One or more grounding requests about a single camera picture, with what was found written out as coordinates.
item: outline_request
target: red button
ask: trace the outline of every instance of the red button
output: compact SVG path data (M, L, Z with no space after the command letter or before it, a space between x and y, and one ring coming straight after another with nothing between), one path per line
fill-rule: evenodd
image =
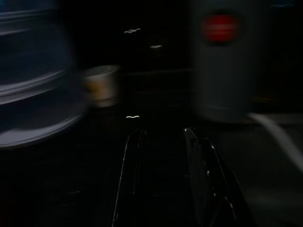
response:
M208 41L225 43L235 39L238 26L238 21L233 16L215 15L204 21L202 30Z

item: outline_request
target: gray cylinder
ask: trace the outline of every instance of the gray cylinder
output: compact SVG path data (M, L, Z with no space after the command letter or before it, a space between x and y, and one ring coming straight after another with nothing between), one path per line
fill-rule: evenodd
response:
M269 33L269 9L268 0L194 0L194 110L199 116L240 122L249 110ZM206 38L204 22L217 14L236 19L233 39Z

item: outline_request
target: white cup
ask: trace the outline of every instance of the white cup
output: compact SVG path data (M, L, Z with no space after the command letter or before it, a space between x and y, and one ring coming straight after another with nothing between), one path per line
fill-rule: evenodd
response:
M109 107L117 104L116 73L119 68L117 65L104 65L91 68L84 73L84 83L90 91L95 107Z

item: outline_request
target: white cord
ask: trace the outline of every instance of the white cord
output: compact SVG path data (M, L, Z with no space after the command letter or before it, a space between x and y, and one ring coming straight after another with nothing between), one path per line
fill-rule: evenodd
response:
M260 123L277 141L290 160L303 173L303 154L287 133L265 115L250 113L249 117Z

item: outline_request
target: white cable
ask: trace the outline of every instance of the white cable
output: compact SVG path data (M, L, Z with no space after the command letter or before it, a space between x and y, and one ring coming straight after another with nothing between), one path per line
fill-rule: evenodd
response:
M250 113L249 117L260 123L277 141L290 160L303 173L303 154L287 133L265 115Z

